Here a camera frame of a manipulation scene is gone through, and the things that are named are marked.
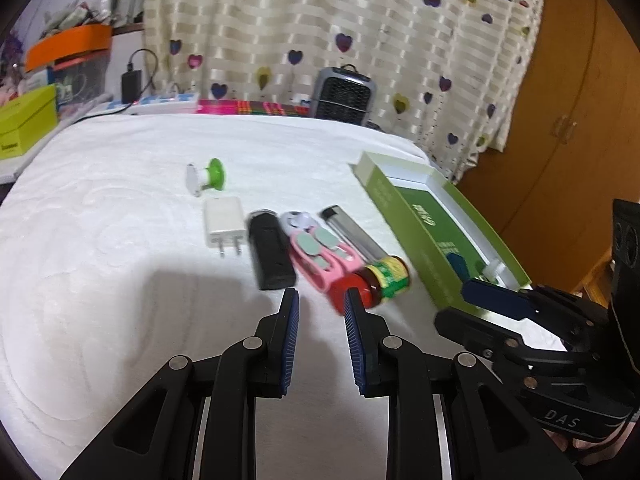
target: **jar label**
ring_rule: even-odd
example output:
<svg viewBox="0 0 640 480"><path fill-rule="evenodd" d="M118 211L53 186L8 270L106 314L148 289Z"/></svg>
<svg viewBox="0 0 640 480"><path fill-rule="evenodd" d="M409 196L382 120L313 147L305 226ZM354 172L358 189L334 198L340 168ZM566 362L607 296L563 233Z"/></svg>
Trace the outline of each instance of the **jar label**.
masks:
<svg viewBox="0 0 640 480"><path fill-rule="evenodd" d="M409 274L406 267L396 258L386 256L365 266L380 282L383 300L389 300L409 287Z"/></svg>

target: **wooden wardrobe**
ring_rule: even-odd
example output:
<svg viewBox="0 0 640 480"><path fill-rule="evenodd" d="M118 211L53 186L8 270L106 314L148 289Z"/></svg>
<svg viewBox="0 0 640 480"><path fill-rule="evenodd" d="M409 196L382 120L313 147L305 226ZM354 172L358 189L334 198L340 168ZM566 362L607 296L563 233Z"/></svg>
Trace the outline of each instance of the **wooden wardrobe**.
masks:
<svg viewBox="0 0 640 480"><path fill-rule="evenodd" d="M577 290L640 199L640 52L606 0L545 0L503 153L459 189L534 283Z"/></svg>

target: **portable heater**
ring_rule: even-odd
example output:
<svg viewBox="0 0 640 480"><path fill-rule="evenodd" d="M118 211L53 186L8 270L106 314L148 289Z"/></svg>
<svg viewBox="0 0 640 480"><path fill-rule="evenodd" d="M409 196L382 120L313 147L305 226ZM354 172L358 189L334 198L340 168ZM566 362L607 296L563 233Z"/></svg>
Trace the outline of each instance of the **portable heater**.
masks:
<svg viewBox="0 0 640 480"><path fill-rule="evenodd" d="M309 117L363 126L375 97L376 84L353 65L323 68L316 79Z"/></svg>

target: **small jar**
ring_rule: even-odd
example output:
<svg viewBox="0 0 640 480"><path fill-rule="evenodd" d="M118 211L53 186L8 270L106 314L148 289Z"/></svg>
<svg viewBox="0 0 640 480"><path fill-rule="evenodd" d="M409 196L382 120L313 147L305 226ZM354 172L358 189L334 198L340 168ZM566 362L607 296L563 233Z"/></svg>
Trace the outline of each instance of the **small jar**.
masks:
<svg viewBox="0 0 640 480"><path fill-rule="evenodd" d="M350 288L358 289L364 308L372 308L407 290L410 281L404 261L385 256L333 282L328 295L335 309L344 314L344 295Z"/></svg>

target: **yellow-green box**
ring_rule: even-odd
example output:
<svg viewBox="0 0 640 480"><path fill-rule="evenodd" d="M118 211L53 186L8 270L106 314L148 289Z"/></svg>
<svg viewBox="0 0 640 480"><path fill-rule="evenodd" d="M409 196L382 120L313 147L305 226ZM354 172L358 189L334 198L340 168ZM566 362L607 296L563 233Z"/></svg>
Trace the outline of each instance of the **yellow-green box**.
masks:
<svg viewBox="0 0 640 480"><path fill-rule="evenodd" d="M55 85L8 102L0 108L0 159L24 155L57 124Z"/></svg>
<svg viewBox="0 0 640 480"><path fill-rule="evenodd" d="M447 255L458 254L470 278L492 261L504 264L497 285L519 290L530 279L482 215L437 169L363 152L353 172L391 227L437 308L480 311L460 293L463 281Z"/></svg>

